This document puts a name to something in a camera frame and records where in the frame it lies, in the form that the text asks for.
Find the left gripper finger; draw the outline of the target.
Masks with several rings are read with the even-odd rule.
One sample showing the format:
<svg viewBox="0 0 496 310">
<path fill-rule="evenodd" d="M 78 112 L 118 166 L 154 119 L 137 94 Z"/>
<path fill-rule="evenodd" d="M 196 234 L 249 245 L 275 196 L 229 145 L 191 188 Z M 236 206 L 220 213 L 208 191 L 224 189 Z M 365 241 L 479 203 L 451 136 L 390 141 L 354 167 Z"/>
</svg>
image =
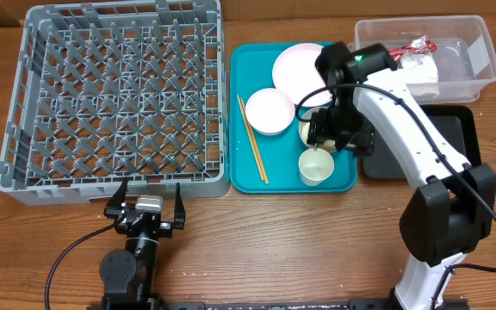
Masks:
<svg viewBox="0 0 496 310">
<path fill-rule="evenodd" d="M 128 180 L 124 179 L 117 191 L 108 200 L 103 211 L 105 217 L 109 219 L 118 219 L 122 215 L 123 207 L 121 204 L 126 199 L 127 185 Z"/>
<path fill-rule="evenodd" d="M 175 192 L 175 206 L 174 206 L 174 220 L 172 228 L 176 230 L 183 230 L 186 221 L 186 211 L 183 205 L 183 199 L 181 197 L 181 186 L 180 183 L 176 184 Z"/>
</svg>

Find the white rice pile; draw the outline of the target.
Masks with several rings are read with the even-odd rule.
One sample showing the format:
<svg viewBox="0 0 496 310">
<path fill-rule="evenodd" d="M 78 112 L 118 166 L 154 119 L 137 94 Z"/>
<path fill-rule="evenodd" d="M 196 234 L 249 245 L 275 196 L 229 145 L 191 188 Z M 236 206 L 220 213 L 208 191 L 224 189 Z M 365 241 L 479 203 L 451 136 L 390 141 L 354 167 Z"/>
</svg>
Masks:
<svg viewBox="0 0 496 310">
<path fill-rule="evenodd" d="M 308 133 L 309 133 L 309 126 L 310 124 L 309 123 L 305 123 L 302 127 L 301 127 L 301 132 L 300 132 L 300 137 L 301 137 L 301 140 L 302 142 L 304 143 L 305 146 L 308 146 L 310 148 L 314 148 L 314 147 L 317 147 L 317 148 L 321 148 L 327 152 L 335 152 L 337 150 L 336 146 L 335 146 L 335 141 L 334 140 L 326 140 L 325 142 L 323 143 L 318 143 L 318 144 L 309 144 L 307 142 L 307 139 L 308 139 Z"/>
</svg>

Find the grey bowl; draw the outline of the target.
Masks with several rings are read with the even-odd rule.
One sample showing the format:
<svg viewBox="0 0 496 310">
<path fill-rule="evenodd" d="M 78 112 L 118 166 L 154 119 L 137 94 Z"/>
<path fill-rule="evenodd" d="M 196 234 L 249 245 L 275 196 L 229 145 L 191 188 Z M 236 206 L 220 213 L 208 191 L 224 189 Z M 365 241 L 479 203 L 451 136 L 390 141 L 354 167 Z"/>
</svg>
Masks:
<svg viewBox="0 0 496 310">
<path fill-rule="evenodd" d="M 321 109 L 326 110 L 326 107 L 315 107 L 315 108 L 310 108 L 307 112 L 304 113 L 302 118 L 304 120 L 310 120 L 311 116 L 313 113 L 319 112 Z M 299 135 L 301 138 L 302 143 L 307 147 L 307 148 L 320 148 L 323 149 L 327 152 L 335 152 L 337 149 L 335 147 L 335 141 L 334 140 L 326 140 L 322 144 L 317 144 L 317 145 L 310 145 L 307 143 L 307 138 L 308 138 L 308 132 L 309 132 L 309 122 L 300 122 L 299 123 Z"/>
</svg>

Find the white plastic cup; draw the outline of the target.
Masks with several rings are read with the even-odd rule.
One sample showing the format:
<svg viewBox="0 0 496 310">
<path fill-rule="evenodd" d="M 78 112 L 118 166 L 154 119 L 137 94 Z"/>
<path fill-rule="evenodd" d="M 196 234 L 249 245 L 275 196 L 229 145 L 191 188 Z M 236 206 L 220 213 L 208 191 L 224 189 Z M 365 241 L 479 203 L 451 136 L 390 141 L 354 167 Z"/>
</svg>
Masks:
<svg viewBox="0 0 496 310">
<path fill-rule="evenodd" d="M 309 148 L 299 157 L 301 181 L 307 186 L 317 186 L 332 175 L 335 169 L 332 155 L 320 148 Z"/>
</svg>

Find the large pink round plate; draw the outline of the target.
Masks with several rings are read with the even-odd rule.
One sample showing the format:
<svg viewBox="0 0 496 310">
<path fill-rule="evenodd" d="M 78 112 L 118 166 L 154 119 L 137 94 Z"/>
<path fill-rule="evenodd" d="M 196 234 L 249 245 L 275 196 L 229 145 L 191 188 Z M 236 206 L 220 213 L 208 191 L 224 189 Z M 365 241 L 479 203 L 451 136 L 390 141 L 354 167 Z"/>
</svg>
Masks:
<svg viewBox="0 0 496 310">
<path fill-rule="evenodd" d="M 326 86 L 315 67 L 323 46 L 301 43 L 284 50 L 272 69 L 272 80 L 276 89 L 288 95 L 294 105 L 311 92 Z"/>
</svg>

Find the pink bowl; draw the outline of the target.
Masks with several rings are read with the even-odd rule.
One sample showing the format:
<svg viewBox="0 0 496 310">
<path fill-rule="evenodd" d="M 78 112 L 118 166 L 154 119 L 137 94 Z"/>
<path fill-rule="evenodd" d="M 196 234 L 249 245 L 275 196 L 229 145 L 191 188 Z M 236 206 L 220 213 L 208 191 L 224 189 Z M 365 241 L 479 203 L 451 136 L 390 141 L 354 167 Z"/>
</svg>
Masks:
<svg viewBox="0 0 496 310">
<path fill-rule="evenodd" d="M 292 123 L 295 105 L 278 89 L 261 89 L 252 94 L 245 104 L 245 116 L 257 132 L 278 135 Z"/>
</svg>

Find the white paper napkin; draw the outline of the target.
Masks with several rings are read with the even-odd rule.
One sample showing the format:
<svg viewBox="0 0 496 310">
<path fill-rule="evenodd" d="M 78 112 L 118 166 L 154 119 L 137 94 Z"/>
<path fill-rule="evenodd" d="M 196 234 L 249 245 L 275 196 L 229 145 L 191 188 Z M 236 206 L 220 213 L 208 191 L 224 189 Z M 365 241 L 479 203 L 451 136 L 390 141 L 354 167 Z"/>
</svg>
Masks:
<svg viewBox="0 0 496 310">
<path fill-rule="evenodd" d="M 436 96 L 438 69 L 432 53 L 406 53 L 400 58 L 407 88 L 413 96 Z"/>
</svg>

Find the red snack wrapper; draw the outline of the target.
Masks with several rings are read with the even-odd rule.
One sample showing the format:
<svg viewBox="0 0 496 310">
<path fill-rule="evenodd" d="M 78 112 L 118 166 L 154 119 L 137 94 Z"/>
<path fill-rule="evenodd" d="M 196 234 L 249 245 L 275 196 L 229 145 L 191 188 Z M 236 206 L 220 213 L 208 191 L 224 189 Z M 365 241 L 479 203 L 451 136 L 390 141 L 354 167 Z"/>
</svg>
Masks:
<svg viewBox="0 0 496 310">
<path fill-rule="evenodd" d="M 425 54 L 434 53 L 437 50 L 437 45 L 432 43 L 426 36 L 422 36 L 410 43 L 396 48 L 389 48 L 390 56 L 395 60 L 400 60 L 405 54 Z"/>
</svg>

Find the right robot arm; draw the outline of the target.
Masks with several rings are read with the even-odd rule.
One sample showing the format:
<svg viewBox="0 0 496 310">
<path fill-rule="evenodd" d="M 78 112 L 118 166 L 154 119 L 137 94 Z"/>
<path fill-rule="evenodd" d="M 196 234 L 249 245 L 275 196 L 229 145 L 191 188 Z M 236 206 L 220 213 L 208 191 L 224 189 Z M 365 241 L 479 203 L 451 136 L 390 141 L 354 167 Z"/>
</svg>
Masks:
<svg viewBox="0 0 496 310">
<path fill-rule="evenodd" d="M 465 301 L 445 300 L 443 293 L 455 267 L 491 231 L 495 173 L 469 161 L 438 132 L 383 45 L 352 52 L 338 42 L 321 50 L 315 67 L 333 102 L 310 117 L 307 144 L 333 142 L 342 150 L 364 136 L 369 122 L 412 190 L 400 217 L 410 255 L 383 308 L 468 308 Z"/>
</svg>

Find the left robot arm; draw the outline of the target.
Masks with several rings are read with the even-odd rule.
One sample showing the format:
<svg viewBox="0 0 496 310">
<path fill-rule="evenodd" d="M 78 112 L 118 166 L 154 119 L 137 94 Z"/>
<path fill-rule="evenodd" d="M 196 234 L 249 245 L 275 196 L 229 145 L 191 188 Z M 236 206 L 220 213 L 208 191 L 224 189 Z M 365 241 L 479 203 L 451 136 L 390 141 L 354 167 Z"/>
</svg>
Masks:
<svg viewBox="0 0 496 310">
<path fill-rule="evenodd" d="M 101 261 L 99 273 L 104 290 L 103 309 L 166 309 L 165 301 L 152 292 L 152 281 L 160 239 L 170 239 L 183 230 L 186 211 L 180 185 L 175 186 L 174 218 L 162 219 L 163 198 L 140 195 L 136 202 L 126 201 L 127 181 L 107 202 L 104 215 L 113 228 L 126 237 L 122 249 L 109 252 Z"/>
</svg>

